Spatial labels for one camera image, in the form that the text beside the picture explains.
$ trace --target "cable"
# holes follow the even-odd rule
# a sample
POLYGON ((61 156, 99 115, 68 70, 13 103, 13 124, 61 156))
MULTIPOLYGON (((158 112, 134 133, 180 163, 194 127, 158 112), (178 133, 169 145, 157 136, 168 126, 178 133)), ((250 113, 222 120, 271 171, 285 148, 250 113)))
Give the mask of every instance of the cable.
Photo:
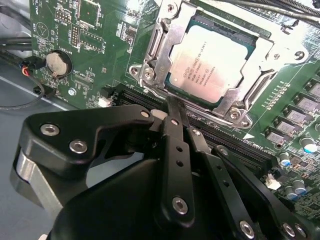
POLYGON ((308 20, 308 21, 313 21, 313 22, 320 22, 320 17, 312 14, 306 14, 302 12, 297 12, 297 11, 289 11, 286 9, 283 9, 281 7, 273 6, 273 5, 267 5, 263 3, 257 3, 257 2, 251 2, 251 1, 246 1, 246 0, 216 0, 218 2, 225 2, 225 3, 230 3, 230 4, 235 4, 239 6, 244 6, 244 7, 251 7, 255 9, 263 9, 263 10, 268 10, 272 11, 275 13, 279 13, 294 19, 299 19, 299 20, 308 20))
POLYGON ((0 44, 0 50, 32 51, 32 46, 31 44, 0 44))
POLYGON ((24 26, 26 29, 31 30, 31 22, 28 18, 21 15, 16 10, 13 10, 12 8, 8 6, 0 6, 0 14, 4 14, 12 19, 17 20, 22 26, 24 26))
POLYGON ((42 84, 32 76, 29 76, 29 79, 31 79, 36 85, 39 86, 39 88, 41 90, 40 95, 36 99, 32 100, 31 102, 28 102, 25 104, 14 105, 14 106, 0 106, 0 111, 11 111, 11 110, 19 110, 19 109, 28 108, 28 107, 35 105, 37 102, 39 102, 42 99, 42 97, 45 94, 44 86, 42 86, 42 84))
POLYGON ((8 37, 8 38, 0 38, 0 45, 7 44, 31 44, 31 37, 8 37))
POLYGON ((30 74, 29 74, 29 71, 28 71, 28 67, 27 66, 24 66, 22 68, 22 74, 27 76, 27 77, 30 77, 30 74))

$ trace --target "capacitor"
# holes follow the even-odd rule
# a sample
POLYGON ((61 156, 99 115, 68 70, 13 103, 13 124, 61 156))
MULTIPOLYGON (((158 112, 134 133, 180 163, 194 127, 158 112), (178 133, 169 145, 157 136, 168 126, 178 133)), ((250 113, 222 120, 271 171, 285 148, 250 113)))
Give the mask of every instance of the capacitor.
POLYGON ((280 152, 279 159, 281 166, 288 167, 291 165, 289 154, 287 152, 280 152))
POLYGON ((286 198, 289 200, 294 200, 295 198, 298 197, 298 194, 295 193, 293 186, 286 186, 285 194, 286 194, 286 198))
POLYGON ((294 192, 298 195, 303 195, 307 192, 307 189, 305 187, 305 182, 301 179, 294 180, 292 182, 294 192))
POLYGON ((300 139, 299 143, 301 144, 301 146, 303 147, 303 150, 307 153, 307 154, 311 154, 317 151, 317 145, 315 144, 314 140, 312 137, 310 136, 305 136, 303 138, 300 139))

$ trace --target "black plastic part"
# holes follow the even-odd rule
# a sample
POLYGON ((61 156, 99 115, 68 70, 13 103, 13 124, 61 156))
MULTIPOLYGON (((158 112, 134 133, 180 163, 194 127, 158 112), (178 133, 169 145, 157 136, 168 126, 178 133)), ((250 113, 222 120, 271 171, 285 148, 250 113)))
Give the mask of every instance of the black plastic part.
MULTIPOLYGON (((46 86, 44 84, 42 84, 43 88, 44 88, 44 95, 43 97, 45 99, 50 99, 51 97, 55 96, 56 94, 56 90, 53 89, 52 87, 49 87, 49 86, 46 86)), ((41 89, 39 86, 35 86, 33 88, 33 93, 37 94, 37 95, 40 95, 41 94, 41 89)))
POLYGON ((105 97, 106 99, 110 98, 114 94, 114 92, 115 92, 115 88, 110 86, 104 86, 100 90, 101 96, 105 97))
POLYGON ((148 129, 153 122, 151 113, 139 105, 41 113, 24 121, 19 144, 30 160, 63 178, 75 179, 87 172, 96 157, 97 144, 103 133, 134 126, 148 129), (40 131, 43 124, 58 126, 60 133, 56 136, 43 135, 40 131), (83 154, 71 151, 69 145, 74 140, 85 142, 87 151, 83 154))
POLYGON ((27 58, 24 58, 20 63, 23 66, 28 67, 28 70, 30 71, 41 69, 46 66, 46 60, 37 56, 29 56, 27 58))

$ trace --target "screw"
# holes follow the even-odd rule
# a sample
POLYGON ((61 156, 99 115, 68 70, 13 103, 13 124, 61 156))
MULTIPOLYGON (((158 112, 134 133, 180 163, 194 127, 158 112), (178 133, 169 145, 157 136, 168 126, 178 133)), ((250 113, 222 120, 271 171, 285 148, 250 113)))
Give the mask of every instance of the screw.
POLYGON ((286 232, 289 236, 291 236, 291 237, 296 236, 295 231, 292 229, 292 227, 289 226, 288 223, 285 222, 282 226, 283 226, 285 232, 286 232))
POLYGON ((280 58, 280 54, 276 53, 275 55, 273 55, 274 60, 278 60, 280 58))
POLYGON ((252 227, 246 221, 241 221, 239 223, 241 231, 246 235, 248 239, 254 239, 255 232, 252 227))
POLYGON ((84 141, 74 140, 70 142, 69 148, 76 154, 84 154, 88 150, 88 146, 84 141))
POLYGON ((131 68, 131 74, 136 76, 138 74, 138 69, 136 67, 131 68))
POLYGON ((171 19, 173 18, 178 12, 178 6, 175 3, 168 4, 167 5, 167 18, 171 19))
POLYGON ((192 132, 197 136, 201 135, 201 133, 197 129, 193 129, 192 132))
POLYGON ((241 122, 241 125, 243 127, 248 127, 250 125, 250 123, 248 121, 243 121, 243 122, 241 122))
POLYGON ((177 122, 177 120, 175 120, 175 119, 171 119, 171 122, 174 124, 174 125, 176 125, 176 126, 178 126, 178 122, 177 122))
POLYGON ((69 90, 68 90, 68 94, 70 95, 70 96, 75 96, 75 95, 77 95, 77 91, 74 89, 74 88, 69 88, 69 90))
POLYGON ((43 135, 51 136, 51 137, 56 136, 60 133, 60 129, 53 124, 43 124, 40 127, 40 131, 43 135))
POLYGON ((141 115, 144 116, 145 118, 150 117, 150 114, 147 113, 146 111, 141 111, 141 115))
POLYGON ((241 112, 239 111, 238 108, 233 108, 229 111, 229 116, 231 119, 236 120, 240 118, 241 112))
POLYGON ((152 79, 154 78, 154 75, 155 75, 155 73, 154 73, 154 71, 153 71, 151 68, 146 68, 146 69, 144 70, 144 76, 145 76, 145 79, 146 79, 147 81, 152 80, 152 79))
POLYGON ((221 152, 223 155, 228 156, 227 150, 225 150, 223 147, 221 147, 219 150, 220 150, 220 152, 221 152))
POLYGON ((304 237, 307 237, 306 232, 302 229, 302 227, 300 227, 298 224, 295 225, 295 228, 297 229, 297 231, 304 237))
POLYGON ((185 215, 188 212, 188 205, 181 197, 174 197, 172 199, 172 206, 178 214, 185 215))

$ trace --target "connector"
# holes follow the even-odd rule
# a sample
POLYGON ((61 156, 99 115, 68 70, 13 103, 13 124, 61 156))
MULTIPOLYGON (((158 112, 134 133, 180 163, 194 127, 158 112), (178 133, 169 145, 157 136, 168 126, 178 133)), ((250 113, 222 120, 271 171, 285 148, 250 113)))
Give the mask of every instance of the connector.
POLYGON ((37 56, 30 56, 23 59, 22 62, 19 62, 19 67, 26 66, 28 70, 33 71, 37 69, 44 68, 46 66, 46 60, 37 56))
MULTIPOLYGON (((45 99, 49 99, 49 98, 55 96, 55 94, 56 94, 56 90, 55 90, 55 89, 53 89, 52 87, 46 86, 46 85, 44 85, 44 84, 42 84, 42 86, 43 86, 43 88, 44 88, 44 95, 43 95, 43 97, 44 97, 45 99)), ((37 94, 37 95, 40 95, 40 94, 41 94, 41 89, 40 89, 40 87, 39 87, 39 86, 34 87, 34 88, 33 88, 33 93, 35 93, 35 94, 37 94)))

